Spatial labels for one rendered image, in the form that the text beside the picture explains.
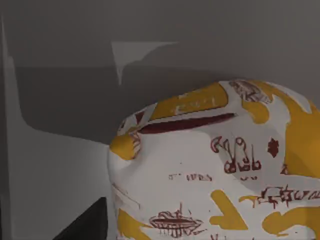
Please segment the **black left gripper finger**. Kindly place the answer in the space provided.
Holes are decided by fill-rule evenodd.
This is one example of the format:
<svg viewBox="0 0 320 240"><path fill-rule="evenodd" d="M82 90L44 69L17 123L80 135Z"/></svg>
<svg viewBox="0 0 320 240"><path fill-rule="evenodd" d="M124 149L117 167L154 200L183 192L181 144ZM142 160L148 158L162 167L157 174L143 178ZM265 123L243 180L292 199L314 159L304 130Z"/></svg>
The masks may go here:
<svg viewBox="0 0 320 240"><path fill-rule="evenodd" d="M52 240L107 240L107 198L100 197Z"/></svg>

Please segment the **white and yellow printed bag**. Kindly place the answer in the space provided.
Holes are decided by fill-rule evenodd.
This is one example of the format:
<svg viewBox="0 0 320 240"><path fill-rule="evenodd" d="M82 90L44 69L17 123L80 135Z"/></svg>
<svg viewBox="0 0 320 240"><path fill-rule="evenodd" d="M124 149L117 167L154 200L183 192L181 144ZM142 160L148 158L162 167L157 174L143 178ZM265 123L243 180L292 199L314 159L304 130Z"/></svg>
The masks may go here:
<svg viewBox="0 0 320 240"><path fill-rule="evenodd" d="M151 104L109 145L115 240L320 240L320 110L235 79Z"/></svg>

